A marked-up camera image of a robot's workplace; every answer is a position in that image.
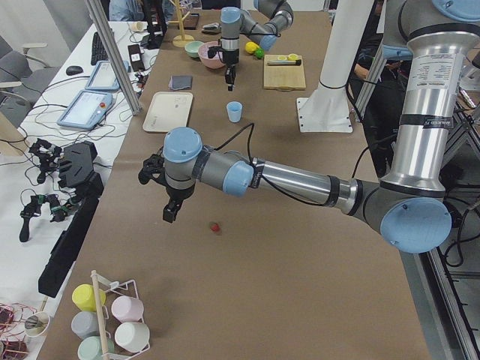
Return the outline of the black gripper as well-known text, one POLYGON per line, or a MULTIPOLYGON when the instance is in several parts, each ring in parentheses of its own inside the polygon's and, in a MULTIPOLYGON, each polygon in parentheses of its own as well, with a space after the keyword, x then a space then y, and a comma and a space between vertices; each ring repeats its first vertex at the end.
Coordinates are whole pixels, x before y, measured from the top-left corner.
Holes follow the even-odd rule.
POLYGON ((218 53, 220 60, 227 66, 225 71, 225 81, 227 90, 231 91, 231 85, 235 83, 236 68, 239 63, 239 39, 221 37, 217 46, 208 49, 208 57, 212 58, 218 53))
POLYGON ((152 180, 166 188, 169 202, 163 208, 162 218, 170 224, 176 221, 183 201, 194 193, 195 184, 191 180, 187 180, 184 184, 173 184, 173 181, 171 183, 167 181, 167 171, 161 154, 152 154, 143 161, 138 179, 142 185, 152 180))

